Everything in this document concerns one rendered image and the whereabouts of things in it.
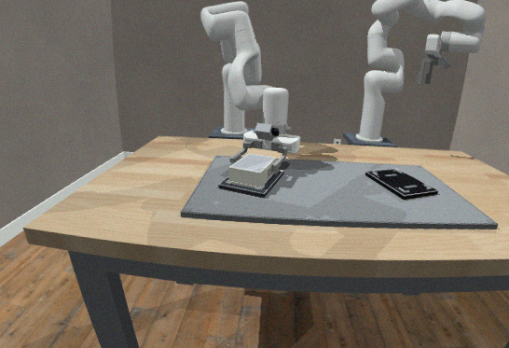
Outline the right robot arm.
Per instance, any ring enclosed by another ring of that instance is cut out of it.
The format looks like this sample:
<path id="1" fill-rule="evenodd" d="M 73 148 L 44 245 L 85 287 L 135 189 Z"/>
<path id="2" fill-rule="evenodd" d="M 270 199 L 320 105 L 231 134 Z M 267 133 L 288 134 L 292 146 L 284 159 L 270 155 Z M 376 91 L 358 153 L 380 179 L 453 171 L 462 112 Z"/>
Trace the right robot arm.
<path id="1" fill-rule="evenodd" d="M 289 93 L 283 88 L 257 85 L 261 81 L 261 55 L 248 12 L 246 3 L 232 2 L 205 7 L 200 13 L 209 38 L 213 42 L 221 41 L 227 63 L 222 70 L 224 128 L 221 133 L 245 134 L 248 130 L 244 128 L 244 111 L 263 109 L 262 123 L 257 123 L 254 131 L 258 139 L 272 141 L 273 136 L 292 129 L 287 124 Z"/>

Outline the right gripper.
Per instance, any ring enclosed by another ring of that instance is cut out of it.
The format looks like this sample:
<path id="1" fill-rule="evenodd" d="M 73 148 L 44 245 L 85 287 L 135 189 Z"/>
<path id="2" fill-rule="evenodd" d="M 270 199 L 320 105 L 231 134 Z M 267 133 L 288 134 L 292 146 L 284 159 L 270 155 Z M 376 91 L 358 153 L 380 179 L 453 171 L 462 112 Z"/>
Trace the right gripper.
<path id="1" fill-rule="evenodd" d="M 245 142 L 244 142 L 245 141 Z M 271 171 L 276 171 L 281 163 L 286 159 L 287 153 L 295 154 L 299 150 L 300 136 L 290 134 L 280 134 L 273 137 L 272 141 L 258 139 L 255 131 L 248 131 L 243 135 L 243 148 L 240 152 L 230 158 L 231 163 L 241 159 L 248 148 L 259 148 L 271 151 L 278 151 L 282 156 L 271 164 Z"/>

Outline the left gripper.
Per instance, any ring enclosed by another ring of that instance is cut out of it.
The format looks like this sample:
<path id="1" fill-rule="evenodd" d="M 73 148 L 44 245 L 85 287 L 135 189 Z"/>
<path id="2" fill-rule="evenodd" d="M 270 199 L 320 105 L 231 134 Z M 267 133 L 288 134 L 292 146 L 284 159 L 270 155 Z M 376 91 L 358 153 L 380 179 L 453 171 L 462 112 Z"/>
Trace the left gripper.
<path id="1" fill-rule="evenodd" d="M 444 33 L 444 32 L 443 32 Z M 425 84 L 430 84 L 433 71 L 433 65 L 438 65 L 438 60 L 442 56 L 439 54 L 443 33 L 440 35 L 428 35 L 426 42 L 426 53 L 428 58 L 422 60 L 421 69 L 418 75 L 418 84 L 422 84 L 425 63 L 431 63 L 429 74 L 426 74 Z M 431 58 L 431 59 L 430 59 Z M 434 61 L 432 61 L 434 60 Z"/>

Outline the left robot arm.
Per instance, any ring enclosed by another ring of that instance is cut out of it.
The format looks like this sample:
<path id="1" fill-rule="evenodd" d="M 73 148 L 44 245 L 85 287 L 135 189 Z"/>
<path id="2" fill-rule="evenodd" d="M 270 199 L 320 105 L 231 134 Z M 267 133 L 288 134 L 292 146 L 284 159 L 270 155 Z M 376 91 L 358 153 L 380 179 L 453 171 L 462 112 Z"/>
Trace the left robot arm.
<path id="1" fill-rule="evenodd" d="M 404 55 L 400 49 L 387 48 L 387 34 L 398 22 L 397 10 L 403 8 L 410 15 L 431 22 L 444 17 L 463 21 L 463 32 L 444 32 L 438 62 L 444 69 L 451 64 L 443 51 L 477 53 L 485 30 L 486 12 L 480 5 L 465 0 L 377 0 L 372 14 L 377 19 L 367 36 L 368 64 L 388 71 L 369 71 L 365 74 L 365 97 L 360 133 L 356 138 L 379 143 L 385 102 L 382 92 L 398 93 L 404 86 Z M 392 13 L 392 14 L 391 14 Z M 390 15 L 389 15 L 390 14 Z M 471 33 L 472 32 L 472 33 Z M 441 51 L 442 50 L 442 51 Z"/>

